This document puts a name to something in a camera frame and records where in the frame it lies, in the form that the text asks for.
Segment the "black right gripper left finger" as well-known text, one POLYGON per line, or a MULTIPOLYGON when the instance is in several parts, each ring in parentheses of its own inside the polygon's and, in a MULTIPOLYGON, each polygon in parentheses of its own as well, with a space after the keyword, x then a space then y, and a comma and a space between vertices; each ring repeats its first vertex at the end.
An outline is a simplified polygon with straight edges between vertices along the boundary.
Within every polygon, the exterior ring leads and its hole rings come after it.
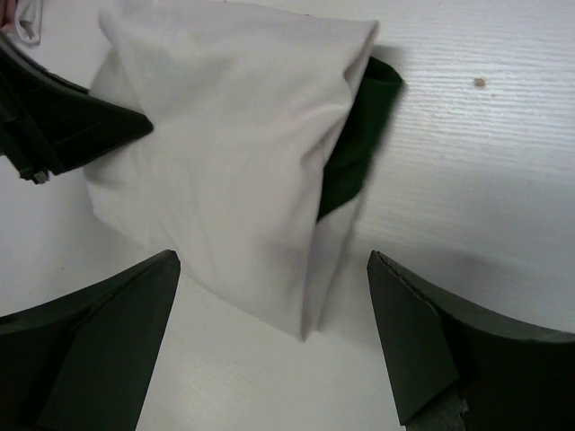
POLYGON ((3 430, 134 430, 181 274, 162 251, 1 319, 3 430))

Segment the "white and green t-shirt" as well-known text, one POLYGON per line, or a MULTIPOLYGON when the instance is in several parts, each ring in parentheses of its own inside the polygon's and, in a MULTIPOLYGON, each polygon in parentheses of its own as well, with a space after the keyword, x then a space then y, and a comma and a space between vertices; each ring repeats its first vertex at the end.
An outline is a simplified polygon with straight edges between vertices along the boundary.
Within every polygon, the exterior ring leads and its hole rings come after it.
POLYGON ((94 213, 296 339, 315 330, 403 87, 376 20, 113 1, 98 99, 153 124, 84 168, 94 213))

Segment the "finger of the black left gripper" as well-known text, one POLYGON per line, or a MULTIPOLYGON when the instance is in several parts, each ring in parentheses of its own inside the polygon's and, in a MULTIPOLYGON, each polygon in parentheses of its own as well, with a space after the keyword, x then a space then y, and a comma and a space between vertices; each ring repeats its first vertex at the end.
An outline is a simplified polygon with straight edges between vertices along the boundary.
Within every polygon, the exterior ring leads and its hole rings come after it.
POLYGON ((1 155, 36 184, 149 135, 143 114, 91 96, 1 36, 1 155))

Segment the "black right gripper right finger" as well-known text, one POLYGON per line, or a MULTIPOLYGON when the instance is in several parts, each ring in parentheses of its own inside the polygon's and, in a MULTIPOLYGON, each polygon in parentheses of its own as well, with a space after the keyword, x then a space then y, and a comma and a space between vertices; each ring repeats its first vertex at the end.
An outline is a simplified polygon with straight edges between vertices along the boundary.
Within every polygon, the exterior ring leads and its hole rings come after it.
POLYGON ((574 337, 490 311, 373 251, 369 290, 408 430, 571 430, 574 337))

